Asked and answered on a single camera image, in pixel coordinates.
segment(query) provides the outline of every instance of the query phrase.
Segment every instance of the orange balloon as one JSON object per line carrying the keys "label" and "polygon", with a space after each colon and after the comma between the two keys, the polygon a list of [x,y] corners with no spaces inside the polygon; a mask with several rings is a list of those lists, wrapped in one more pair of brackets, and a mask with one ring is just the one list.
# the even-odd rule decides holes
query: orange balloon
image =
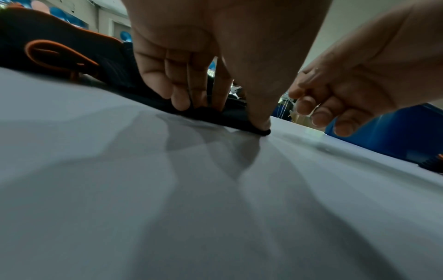
{"label": "orange balloon", "polygon": [[36,10],[36,11],[45,12],[47,14],[51,13],[49,11],[49,7],[45,3],[42,3],[42,2],[40,2],[38,0],[32,1],[31,2],[31,7],[32,7],[33,10]]}

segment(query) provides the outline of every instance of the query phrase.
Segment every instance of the white ceiling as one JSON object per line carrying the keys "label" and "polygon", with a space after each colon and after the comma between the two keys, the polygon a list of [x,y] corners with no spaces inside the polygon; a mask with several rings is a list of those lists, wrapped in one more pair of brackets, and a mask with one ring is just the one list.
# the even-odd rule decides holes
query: white ceiling
{"label": "white ceiling", "polygon": [[126,8],[123,5],[123,3],[120,0],[92,0],[94,3],[96,3],[99,6],[102,6],[103,8],[112,10],[114,12],[118,12],[124,15],[128,15],[126,12]]}

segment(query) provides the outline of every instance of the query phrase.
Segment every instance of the black fabric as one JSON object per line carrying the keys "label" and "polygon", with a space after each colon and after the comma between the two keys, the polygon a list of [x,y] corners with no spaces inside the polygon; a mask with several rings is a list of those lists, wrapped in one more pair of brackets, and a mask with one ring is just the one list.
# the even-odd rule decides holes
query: black fabric
{"label": "black fabric", "polygon": [[[32,71],[52,76],[66,77],[34,63],[26,55],[26,44],[34,40],[49,40],[69,47],[100,65],[96,75],[116,88],[123,97],[132,99],[164,112],[228,126],[259,135],[268,135],[247,119],[244,102],[228,99],[222,113],[210,107],[176,110],[170,100],[162,99],[147,87],[137,69],[132,43],[117,40],[74,27],[54,16],[29,9],[7,8],[0,11],[0,66]],[[208,77],[208,103],[211,102],[213,78]]]}

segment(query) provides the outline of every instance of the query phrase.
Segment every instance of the human hand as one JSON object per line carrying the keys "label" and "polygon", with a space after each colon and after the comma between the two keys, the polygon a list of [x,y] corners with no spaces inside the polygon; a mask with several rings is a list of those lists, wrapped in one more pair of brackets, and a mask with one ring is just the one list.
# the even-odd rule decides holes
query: human hand
{"label": "human hand", "polygon": [[289,88],[331,0],[123,0],[145,83],[178,110],[207,106],[207,69],[217,62],[212,107],[233,78],[248,92],[249,120],[269,116]]}
{"label": "human hand", "polygon": [[443,97],[443,1],[399,6],[326,50],[289,90],[314,125],[350,136],[376,116]]}

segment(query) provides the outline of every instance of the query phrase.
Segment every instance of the blue box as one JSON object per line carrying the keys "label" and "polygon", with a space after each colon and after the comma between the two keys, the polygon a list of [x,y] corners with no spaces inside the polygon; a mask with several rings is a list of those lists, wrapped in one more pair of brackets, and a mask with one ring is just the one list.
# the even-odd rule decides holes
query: blue box
{"label": "blue box", "polygon": [[327,135],[401,160],[420,163],[443,153],[443,110],[431,104],[380,116],[350,137],[337,136],[334,124]]}

